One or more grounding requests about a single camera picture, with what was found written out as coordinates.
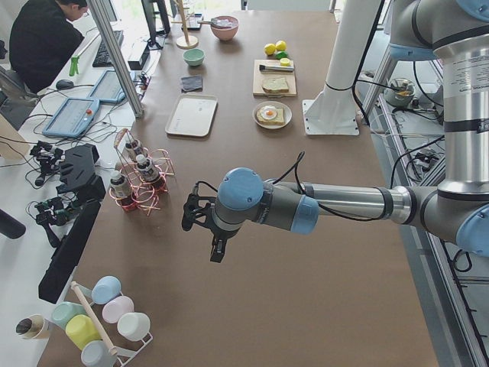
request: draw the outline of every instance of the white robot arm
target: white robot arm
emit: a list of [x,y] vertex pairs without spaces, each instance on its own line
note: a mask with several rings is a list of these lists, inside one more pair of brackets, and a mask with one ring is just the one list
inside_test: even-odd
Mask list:
[[[355,2],[348,0],[350,9]],[[199,196],[197,183],[184,206],[184,230],[195,223],[214,235],[211,261],[221,262],[227,240],[245,220],[307,234],[321,215],[391,219],[489,256],[489,1],[396,0],[393,6],[393,57],[439,58],[444,65],[443,182],[338,187],[263,181],[253,170],[236,168],[221,182],[217,197]]]

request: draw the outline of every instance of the computer mouse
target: computer mouse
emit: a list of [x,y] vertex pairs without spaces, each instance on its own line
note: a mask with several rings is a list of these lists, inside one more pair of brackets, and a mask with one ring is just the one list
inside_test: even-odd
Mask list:
[[58,80],[56,83],[56,89],[62,90],[62,89],[72,89],[75,86],[75,84],[68,79],[61,79]]

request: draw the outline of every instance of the cutting board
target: cutting board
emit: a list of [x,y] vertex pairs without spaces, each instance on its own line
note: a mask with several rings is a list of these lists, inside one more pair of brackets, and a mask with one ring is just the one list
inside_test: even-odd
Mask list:
[[[280,97],[293,97],[297,96],[296,88],[296,72],[292,73],[262,73],[260,71],[260,65],[267,67],[279,67],[279,60],[255,60],[253,69],[253,96],[280,96]],[[266,93],[261,87],[262,82],[269,78],[279,78],[284,76],[289,85],[289,92],[285,93]]]

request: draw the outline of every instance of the yellow cup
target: yellow cup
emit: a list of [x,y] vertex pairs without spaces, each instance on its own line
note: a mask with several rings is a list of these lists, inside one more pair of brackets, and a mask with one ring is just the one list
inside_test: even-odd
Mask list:
[[80,350],[93,340],[102,338],[92,320],[86,315],[76,315],[71,319],[66,325],[65,332]]

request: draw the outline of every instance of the black hair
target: black hair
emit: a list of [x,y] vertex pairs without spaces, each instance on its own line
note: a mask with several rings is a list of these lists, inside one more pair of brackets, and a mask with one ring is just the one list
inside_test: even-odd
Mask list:
[[86,4],[86,0],[57,0],[57,1],[63,5],[75,4],[78,5],[79,8],[86,8],[88,6]]

